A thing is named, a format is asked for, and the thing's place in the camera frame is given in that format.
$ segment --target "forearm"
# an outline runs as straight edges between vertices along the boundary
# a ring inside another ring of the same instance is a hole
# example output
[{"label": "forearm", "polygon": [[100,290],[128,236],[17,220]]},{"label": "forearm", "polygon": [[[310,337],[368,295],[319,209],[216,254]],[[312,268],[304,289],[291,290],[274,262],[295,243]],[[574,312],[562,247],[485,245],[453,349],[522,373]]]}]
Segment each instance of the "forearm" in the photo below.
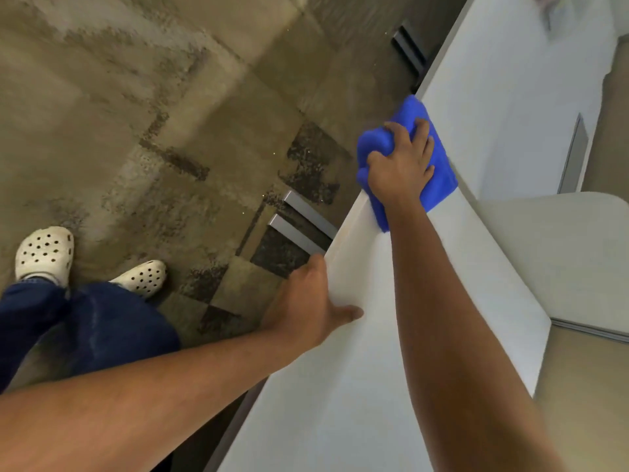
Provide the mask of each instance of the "forearm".
[{"label": "forearm", "polygon": [[436,469],[556,470],[531,397],[420,203],[387,215],[405,369]]},{"label": "forearm", "polygon": [[294,358],[257,332],[0,396],[0,470],[149,471]]}]

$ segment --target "jeans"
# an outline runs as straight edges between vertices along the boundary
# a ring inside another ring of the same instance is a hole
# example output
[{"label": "jeans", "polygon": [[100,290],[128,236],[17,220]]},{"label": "jeans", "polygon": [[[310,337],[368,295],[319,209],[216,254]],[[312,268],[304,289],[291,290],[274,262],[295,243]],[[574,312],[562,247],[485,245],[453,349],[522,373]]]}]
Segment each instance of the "jeans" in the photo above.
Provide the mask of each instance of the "jeans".
[{"label": "jeans", "polygon": [[[31,278],[9,286],[0,299],[0,392],[52,326],[65,322],[72,376],[91,373],[181,348],[176,331],[135,293],[113,283],[93,283],[69,299],[52,282]],[[170,470],[172,455],[153,472]]]}]

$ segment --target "hand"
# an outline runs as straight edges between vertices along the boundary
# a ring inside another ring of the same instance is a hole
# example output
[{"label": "hand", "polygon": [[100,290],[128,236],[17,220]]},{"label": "hand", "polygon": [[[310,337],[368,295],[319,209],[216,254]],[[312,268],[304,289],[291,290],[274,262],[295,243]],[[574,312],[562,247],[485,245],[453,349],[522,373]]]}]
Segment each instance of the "hand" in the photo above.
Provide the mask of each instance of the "hand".
[{"label": "hand", "polygon": [[313,255],[282,283],[262,319],[261,329],[278,334],[299,356],[319,346],[339,326],[363,316],[357,306],[334,306],[328,297],[328,272]]},{"label": "hand", "polygon": [[367,157],[369,165],[369,187],[385,208],[399,201],[419,199],[421,191],[435,173],[429,167],[435,140],[429,136],[430,124],[425,119],[416,119],[417,130],[413,142],[404,126],[385,123],[393,133],[395,150],[384,157],[373,151]]}]

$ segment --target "white crocs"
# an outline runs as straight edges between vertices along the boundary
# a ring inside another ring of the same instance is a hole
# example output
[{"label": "white crocs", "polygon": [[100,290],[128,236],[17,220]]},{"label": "white crocs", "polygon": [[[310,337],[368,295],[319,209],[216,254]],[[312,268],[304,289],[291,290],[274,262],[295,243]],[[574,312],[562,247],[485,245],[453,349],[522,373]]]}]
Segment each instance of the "white crocs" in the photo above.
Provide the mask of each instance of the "white crocs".
[{"label": "white crocs", "polygon": [[62,226],[35,230],[20,244],[15,254],[18,281],[39,276],[66,288],[74,257],[74,236]]},{"label": "white crocs", "polygon": [[127,272],[121,276],[109,280],[133,293],[139,294],[142,298],[157,293],[166,280],[166,265],[160,260],[151,260]]}]

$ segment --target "blue microfiber cloth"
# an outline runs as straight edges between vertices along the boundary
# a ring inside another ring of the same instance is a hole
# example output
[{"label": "blue microfiber cloth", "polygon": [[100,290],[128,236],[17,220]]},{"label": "blue microfiber cloth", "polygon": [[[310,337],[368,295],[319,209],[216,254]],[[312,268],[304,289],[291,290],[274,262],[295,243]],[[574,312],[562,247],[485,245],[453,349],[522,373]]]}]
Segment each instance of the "blue microfiber cloth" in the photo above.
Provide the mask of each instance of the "blue microfiber cloth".
[{"label": "blue microfiber cloth", "polygon": [[[444,200],[444,198],[452,194],[459,186],[459,183],[448,162],[444,145],[441,143],[441,139],[439,139],[439,135],[437,135],[435,126],[432,121],[430,121],[429,114],[423,103],[419,102],[415,96],[408,96],[402,103],[400,110],[391,118],[391,121],[405,126],[411,133],[411,139],[413,139],[416,130],[415,119],[417,118],[427,119],[429,121],[430,135],[435,139],[435,150],[429,163],[429,166],[435,166],[435,174],[433,174],[432,179],[430,179],[420,194],[421,204],[426,209],[426,212],[428,212],[439,202]],[[393,134],[385,128],[366,131],[358,138],[358,174],[356,175],[356,179],[363,190],[369,194],[373,213],[375,213],[375,219],[378,221],[378,225],[382,231],[385,232],[389,231],[389,222],[384,213],[384,206],[380,200],[375,198],[369,188],[369,183],[367,182],[369,177],[367,157],[374,150],[387,156],[393,152],[394,148]]]}]

